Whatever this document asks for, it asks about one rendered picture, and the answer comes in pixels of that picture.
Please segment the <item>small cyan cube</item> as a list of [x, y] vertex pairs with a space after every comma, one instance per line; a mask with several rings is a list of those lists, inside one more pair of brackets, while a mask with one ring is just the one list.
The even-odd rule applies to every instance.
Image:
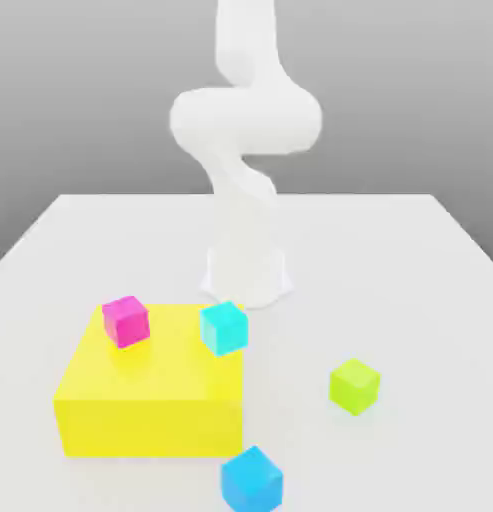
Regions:
[[200, 337], [217, 357], [241, 350], [248, 345], [247, 315], [227, 301], [200, 310]]

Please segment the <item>small magenta cube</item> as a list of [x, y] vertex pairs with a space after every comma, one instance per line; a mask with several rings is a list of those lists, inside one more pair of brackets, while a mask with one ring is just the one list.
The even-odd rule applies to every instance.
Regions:
[[149, 312], [135, 296], [103, 304], [102, 314], [105, 331], [118, 349], [150, 337]]

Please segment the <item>small lime green cube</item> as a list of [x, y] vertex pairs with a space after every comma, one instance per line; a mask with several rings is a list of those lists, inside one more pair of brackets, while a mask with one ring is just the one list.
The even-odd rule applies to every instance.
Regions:
[[376, 402], [380, 382], [377, 370], [351, 358], [331, 372], [329, 399], [357, 416]]

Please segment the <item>small blue cube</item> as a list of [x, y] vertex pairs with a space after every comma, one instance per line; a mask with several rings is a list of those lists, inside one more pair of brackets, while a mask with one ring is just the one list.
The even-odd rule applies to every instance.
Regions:
[[283, 491], [283, 472], [256, 445], [221, 467], [222, 497], [234, 512], [271, 512]]

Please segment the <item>large yellow box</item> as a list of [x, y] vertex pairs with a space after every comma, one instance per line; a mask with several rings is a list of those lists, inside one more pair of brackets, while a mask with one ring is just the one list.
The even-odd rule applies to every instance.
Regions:
[[92, 312], [53, 405], [68, 457], [216, 457], [243, 449], [243, 354], [201, 341], [199, 304], [148, 305], [149, 338], [117, 348]]

